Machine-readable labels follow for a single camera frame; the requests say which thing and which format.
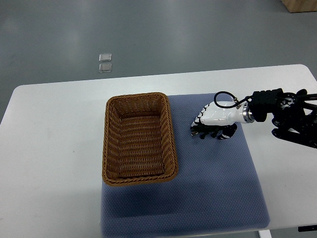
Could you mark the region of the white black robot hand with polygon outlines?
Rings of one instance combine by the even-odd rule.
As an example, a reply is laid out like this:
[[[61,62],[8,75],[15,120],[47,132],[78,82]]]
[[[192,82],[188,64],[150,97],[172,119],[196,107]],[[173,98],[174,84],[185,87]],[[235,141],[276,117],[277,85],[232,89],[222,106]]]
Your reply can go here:
[[[230,101],[221,101],[205,105],[191,126],[198,124],[222,126],[222,130],[219,131],[216,138],[224,140],[235,134],[238,123],[253,123],[254,121],[247,102],[234,105]]]

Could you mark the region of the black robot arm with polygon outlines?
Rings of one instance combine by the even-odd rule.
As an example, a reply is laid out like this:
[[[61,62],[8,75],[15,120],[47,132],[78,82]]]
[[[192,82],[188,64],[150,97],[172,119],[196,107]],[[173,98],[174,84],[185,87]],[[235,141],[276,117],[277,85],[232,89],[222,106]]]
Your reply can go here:
[[[300,145],[317,147],[316,94],[302,89],[297,93],[283,92],[281,88],[255,91],[248,102],[249,111],[257,122],[264,122],[267,114],[273,114],[272,134],[279,139]]]

